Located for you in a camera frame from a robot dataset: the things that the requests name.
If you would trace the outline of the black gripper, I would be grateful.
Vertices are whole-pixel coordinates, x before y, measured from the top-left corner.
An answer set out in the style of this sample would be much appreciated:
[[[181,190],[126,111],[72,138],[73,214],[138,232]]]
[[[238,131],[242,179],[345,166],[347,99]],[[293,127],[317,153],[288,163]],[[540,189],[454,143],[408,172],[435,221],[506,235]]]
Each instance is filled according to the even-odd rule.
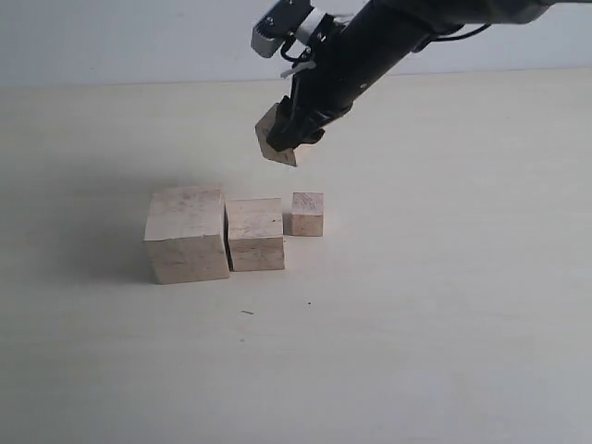
[[[324,127],[426,38],[426,24],[393,8],[364,8],[314,50],[278,107],[279,149],[316,144]]]

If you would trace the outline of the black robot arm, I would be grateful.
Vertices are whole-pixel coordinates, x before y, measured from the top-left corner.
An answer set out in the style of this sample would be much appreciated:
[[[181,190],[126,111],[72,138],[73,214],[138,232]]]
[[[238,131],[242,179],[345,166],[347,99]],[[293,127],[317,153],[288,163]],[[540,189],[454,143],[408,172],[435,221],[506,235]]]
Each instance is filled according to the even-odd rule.
[[[484,31],[526,24],[550,1],[369,1],[350,21],[309,1],[278,1],[254,25],[252,48],[291,63],[290,94],[260,121],[259,143],[281,153],[314,144],[325,127],[392,67],[431,43],[460,40],[466,25]]]

